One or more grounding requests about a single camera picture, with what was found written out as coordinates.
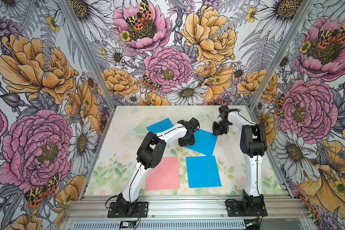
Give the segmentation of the blue paper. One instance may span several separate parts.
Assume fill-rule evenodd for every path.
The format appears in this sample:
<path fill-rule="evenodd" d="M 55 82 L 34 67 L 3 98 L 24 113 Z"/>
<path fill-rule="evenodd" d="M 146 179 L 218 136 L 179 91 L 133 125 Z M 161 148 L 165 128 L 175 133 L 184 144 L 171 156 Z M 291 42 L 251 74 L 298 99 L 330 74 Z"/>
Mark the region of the blue paper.
<path fill-rule="evenodd" d="M 186 165 L 190 188 L 221 187 L 215 156 L 187 157 Z"/>
<path fill-rule="evenodd" d="M 186 148 L 206 156 L 212 156 L 218 137 L 203 129 L 195 132 L 194 137 L 195 144 L 193 146 L 187 146 Z"/>
<path fill-rule="evenodd" d="M 159 121 L 155 124 L 152 124 L 150 126 L 147 127 L 147 131 L 148 132 L 153 132 L 155 134 L 157 133 L 161 133 L 163 131 L 166 131 L 170 128 L 172 128 L 174 126 L 174 124 L 170 121 L 169 118 L 166 118 L 162 121 Z"/>

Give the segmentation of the pink paper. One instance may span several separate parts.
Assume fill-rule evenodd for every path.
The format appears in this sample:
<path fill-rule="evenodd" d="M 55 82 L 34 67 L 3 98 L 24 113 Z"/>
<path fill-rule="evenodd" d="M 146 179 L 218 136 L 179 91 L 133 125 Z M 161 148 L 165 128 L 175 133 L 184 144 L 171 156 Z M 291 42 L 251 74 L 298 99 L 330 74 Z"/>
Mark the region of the pink paper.
<path fill-rule="evenodd" d="M 177 157 L 164 157 L 147 178 L 146 191 L 173 190 L 180 188 L 179 162 Z"/>

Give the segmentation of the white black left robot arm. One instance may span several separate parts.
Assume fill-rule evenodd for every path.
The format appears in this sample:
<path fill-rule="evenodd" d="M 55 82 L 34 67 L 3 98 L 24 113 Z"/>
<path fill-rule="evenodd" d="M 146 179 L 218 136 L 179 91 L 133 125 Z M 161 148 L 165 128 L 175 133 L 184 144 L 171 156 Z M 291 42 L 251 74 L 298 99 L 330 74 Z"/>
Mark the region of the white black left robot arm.
<path fill-rule="evenodd" d="M 130 215 L 139 197 L 142 184 L 145 183 L 149 172 L 162 160 L 166 145 L 178 141 L 179 146 L 193 146 L 194 133 L 200 128 L 196 118 L 189 121 L 180 120 L 173 127 L 159 133 L 148 132 L 137 150 L 137 165 L 126 188 L 117 196 L 120 211 Z"/>

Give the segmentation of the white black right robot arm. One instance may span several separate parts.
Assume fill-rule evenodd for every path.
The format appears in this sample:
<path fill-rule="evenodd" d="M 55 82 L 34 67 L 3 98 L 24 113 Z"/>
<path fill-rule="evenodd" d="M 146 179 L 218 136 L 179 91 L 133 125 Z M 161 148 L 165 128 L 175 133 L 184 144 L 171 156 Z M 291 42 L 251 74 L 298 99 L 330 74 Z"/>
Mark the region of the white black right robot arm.
<path fill-rule="evenodd" d="M 230 126 L 237 127 L 241 132 L 240 150 L 244 154 L 246 164 L 246 184 L 241 201 L 228 200 L 226 206 L 234 214 L 262 216 L 266 214 L 261 187 L 261 166 L 267 150 L 265 127 L 244 118 L 240 114 L 240 109 L 230 109 L 222 105 L 218 110 L 218 121 L 212 125 L 212 134 L 226 135 Z"/>

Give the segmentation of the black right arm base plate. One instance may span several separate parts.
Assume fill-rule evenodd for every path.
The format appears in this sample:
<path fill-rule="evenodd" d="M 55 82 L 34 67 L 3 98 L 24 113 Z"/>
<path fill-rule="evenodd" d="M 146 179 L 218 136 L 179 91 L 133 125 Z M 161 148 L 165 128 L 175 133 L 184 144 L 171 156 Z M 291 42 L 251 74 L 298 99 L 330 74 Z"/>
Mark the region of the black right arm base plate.
<path fill-rule="evenodd" d="M 266 217 L 268 212 L 265 207 L 253 207 L 243 205 L 241 201 L 235 199 L 227 199 L 225 201 L 226 211 L 229 217 Z"/>

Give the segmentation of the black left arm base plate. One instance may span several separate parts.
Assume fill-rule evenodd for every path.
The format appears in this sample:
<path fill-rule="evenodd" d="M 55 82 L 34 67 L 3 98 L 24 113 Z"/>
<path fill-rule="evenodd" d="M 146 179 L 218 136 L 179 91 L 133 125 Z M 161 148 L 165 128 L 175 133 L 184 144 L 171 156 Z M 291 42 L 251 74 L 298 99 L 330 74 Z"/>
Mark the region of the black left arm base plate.
<path fill-rule="evenodd" d="M 112 202 L 108 209 L 108 218 L 146 218 L 149 210 L 149 202 L 135 202 L 129 204 L 119 204 Z"/>

